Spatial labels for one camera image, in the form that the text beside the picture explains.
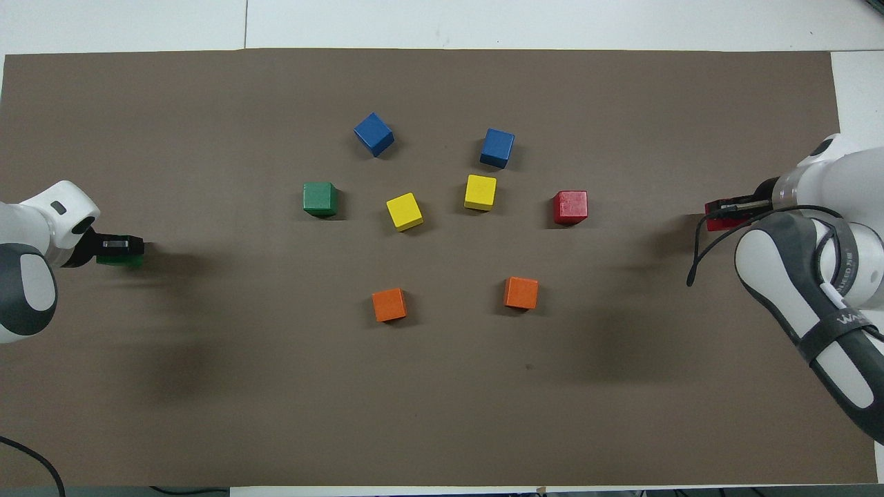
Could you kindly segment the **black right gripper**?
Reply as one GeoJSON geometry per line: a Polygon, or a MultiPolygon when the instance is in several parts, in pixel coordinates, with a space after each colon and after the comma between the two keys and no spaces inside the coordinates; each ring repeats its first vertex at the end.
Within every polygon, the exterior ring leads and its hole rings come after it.
{"type": "Polygon", "coordinates": [[[769,210],[773,204],[774,186],[778,178],[766,179],[749,195],[713,200],[705,204],[707,216],[720,216],[721,208],[730,211],[769,210]]]}

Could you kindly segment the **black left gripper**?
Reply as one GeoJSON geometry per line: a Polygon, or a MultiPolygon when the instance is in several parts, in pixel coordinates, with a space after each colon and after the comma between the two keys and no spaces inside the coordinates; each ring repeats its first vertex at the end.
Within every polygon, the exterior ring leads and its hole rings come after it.
{"type": "Polygon", "coordinates": [[[133,257],[143,258],[144,253],[145,243],[140,237],[87,230],[69,257],[69,267],[81,267],[93,259],[98,264],[133,266],[133,257]]]}

